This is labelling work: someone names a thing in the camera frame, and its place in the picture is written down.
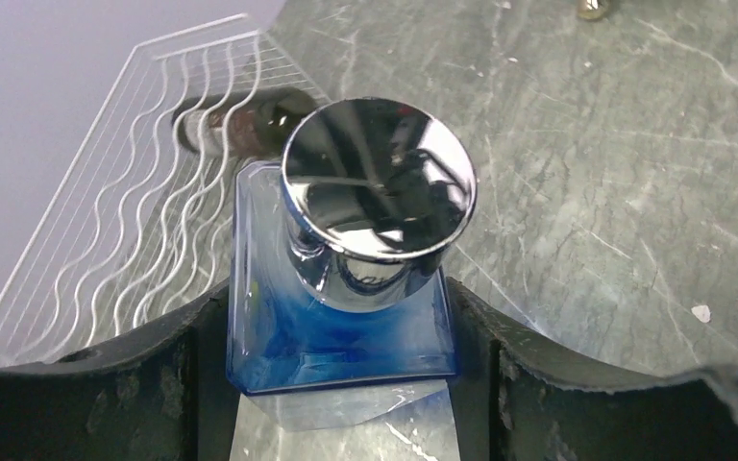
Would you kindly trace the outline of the blue vodka bottle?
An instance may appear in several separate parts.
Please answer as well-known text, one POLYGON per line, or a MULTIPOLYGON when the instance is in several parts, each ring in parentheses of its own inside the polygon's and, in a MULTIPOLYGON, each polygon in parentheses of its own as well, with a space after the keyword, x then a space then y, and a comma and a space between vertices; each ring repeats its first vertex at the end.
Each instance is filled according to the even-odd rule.
POLYGON ((276 156, 235 178, 227 377, 288 430, 357 425, 459 373, 442 262, 476 171, 412 105, 276 109, 276 156))

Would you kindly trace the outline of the dark bottle silver cap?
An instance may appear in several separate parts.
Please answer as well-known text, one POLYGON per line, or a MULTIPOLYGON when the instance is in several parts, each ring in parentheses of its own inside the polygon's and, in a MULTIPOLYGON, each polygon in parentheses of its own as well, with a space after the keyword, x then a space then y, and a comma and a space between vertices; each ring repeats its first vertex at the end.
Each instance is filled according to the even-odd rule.
POLYGON ((274 158, 317 108, 306 91, 277 86, 187 98, 172 112, 171 125, 179 144, 195 155, 274 158))

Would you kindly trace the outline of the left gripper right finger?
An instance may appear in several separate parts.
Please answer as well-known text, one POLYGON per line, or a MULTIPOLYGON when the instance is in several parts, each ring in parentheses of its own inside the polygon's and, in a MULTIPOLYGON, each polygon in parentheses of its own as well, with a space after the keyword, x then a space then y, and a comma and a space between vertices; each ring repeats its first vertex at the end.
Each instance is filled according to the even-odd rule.
POLYGON ((738 460, 738 365, 651 376, 570 350, 459 281, 449 382, 464 460, 738 460))

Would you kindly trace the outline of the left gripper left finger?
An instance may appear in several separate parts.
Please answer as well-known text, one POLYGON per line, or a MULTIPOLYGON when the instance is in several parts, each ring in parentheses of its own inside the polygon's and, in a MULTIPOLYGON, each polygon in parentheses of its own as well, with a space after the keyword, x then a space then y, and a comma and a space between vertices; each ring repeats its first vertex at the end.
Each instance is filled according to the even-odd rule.
POLYGON ((226 460, 233 387, 220 283, 156 320, 0 369, 0 460, 226 460))

